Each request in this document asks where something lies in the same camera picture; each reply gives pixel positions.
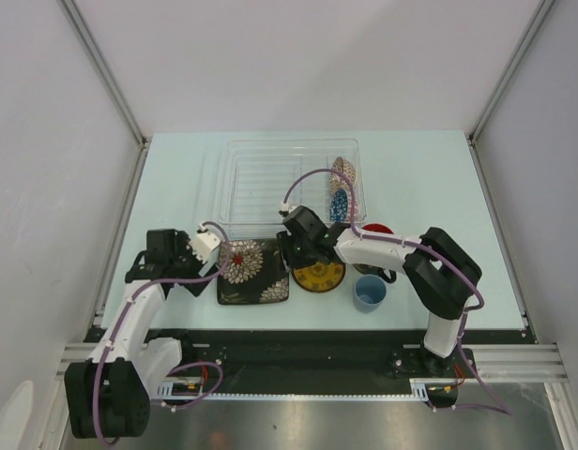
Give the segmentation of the yellow brown round saucer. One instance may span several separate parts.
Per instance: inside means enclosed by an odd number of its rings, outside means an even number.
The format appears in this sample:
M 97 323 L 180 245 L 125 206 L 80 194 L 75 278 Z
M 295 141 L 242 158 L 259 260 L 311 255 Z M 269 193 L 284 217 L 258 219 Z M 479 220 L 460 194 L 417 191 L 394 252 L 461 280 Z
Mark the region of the yellow brown round saucer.
M 342 263 L 331 262 L 292 270 L 296 284 L 309 293 L 328 293 L 339 287 L 345 277 L 346 267 Z

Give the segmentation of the blue triangle patterned bowl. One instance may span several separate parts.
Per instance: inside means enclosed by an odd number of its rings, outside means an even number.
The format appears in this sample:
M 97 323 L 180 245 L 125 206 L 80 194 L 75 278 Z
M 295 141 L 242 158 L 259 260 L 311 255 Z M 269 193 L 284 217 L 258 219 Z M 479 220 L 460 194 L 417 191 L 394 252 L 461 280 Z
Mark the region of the blue triangle patterned bowl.
M 354 210 L 354 215 L 358 214 L 357 200 L 352 198 L 351 192 L 344 188 L 339 188 L 331 197 L 329 205 L 329 219 L 331 222 L 347 222 Z

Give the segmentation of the black floral square plate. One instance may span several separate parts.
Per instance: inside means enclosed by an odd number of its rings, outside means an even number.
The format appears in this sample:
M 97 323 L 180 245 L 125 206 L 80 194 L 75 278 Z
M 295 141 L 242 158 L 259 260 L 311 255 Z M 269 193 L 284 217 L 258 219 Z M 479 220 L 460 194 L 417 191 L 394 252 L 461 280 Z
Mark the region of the black floral square plate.
M 253 306 L 285 302 L 289 273 L 276 238 L 222 243 L 218 264 L 228 264 L 217 279 L 217 301 L 222 306 Z

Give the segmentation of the pink patterned bowl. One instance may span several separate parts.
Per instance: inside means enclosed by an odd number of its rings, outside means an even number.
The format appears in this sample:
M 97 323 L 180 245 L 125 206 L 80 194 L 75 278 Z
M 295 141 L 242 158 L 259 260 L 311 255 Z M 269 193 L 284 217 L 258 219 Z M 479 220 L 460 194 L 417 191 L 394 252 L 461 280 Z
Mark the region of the pink patterned bowl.
M 329 192 L 334 194 L 337 190 L 349 190 L 346 181 L 349 181 L 353 188 L 357 183 L 357 171 L 349 160 L 343 157 L 336 157 L 333 161 L 332 172 L 328 175 Z

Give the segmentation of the light blue plastic cup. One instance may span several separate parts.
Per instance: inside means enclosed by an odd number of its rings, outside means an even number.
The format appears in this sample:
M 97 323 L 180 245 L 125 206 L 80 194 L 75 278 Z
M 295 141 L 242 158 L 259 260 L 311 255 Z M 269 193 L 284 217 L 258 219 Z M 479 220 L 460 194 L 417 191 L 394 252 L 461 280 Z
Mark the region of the light blue plastic cup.
M 353 304 L 356 310 L 369 313 L 377 309 L 387 295 L 385 281 L 374 275 L 360 277 L 353 289 Z

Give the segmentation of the clear plastic dish rack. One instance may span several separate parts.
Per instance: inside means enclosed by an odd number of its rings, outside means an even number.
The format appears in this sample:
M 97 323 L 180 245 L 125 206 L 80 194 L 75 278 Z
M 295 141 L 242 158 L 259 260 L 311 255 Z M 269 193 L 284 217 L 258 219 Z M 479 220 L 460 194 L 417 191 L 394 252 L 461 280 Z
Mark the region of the clear plastic dish rack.
M 360 175 L 358 142 L 355 139 L 235 140 L 222 153 L 212 203 L 214 219 L 233 240 L 269 238 L 282 230 L 279 209 L 289 203 L 310 207 L 326 225 L 333 194 L 328 175 L 309 176 L 295 189 L 290 186 L 305 173 L 326 168 L 342 157 L 357 171 L 352 195 L 358 203 L 357 225 L 366 221 L 366 203 Z

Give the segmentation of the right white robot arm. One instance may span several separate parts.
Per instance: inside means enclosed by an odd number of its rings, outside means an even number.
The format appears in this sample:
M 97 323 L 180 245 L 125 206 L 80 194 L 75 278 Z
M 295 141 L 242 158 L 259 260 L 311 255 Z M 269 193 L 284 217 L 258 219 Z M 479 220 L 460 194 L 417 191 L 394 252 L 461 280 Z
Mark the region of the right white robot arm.
M 328 227 L 310 208 L 286 203 L 280 215 L 284 230 L 277 239 L 291 269 L 342 263 L 406 276 L 429 311 L 420 350 L 423 368 L 443 376 L 454 367 L 465 318 L 469 311 L 484 307 L 484 298 L 478 289 L 480 267 L 445 231 L 432 227 L 410 238 L 367 232 L 347 223 Z

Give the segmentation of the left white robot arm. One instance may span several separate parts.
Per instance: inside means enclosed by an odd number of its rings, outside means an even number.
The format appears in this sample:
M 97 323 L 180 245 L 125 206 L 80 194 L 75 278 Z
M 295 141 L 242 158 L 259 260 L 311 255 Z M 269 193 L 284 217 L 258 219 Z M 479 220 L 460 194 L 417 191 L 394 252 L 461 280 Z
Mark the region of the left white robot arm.
M 151 401 L 172 371 L 183 375 L 195 350 L 174 337 L 147 338 L 170 290 L 182 285 L 198 296 L 216 274 L 222 240 L 207 226 L 195 235 L 150 230 L 124 278 L 122 303 L 95 349 L 68 366 L 64 383 L 72 434 L 114 444 L 146 429 Z

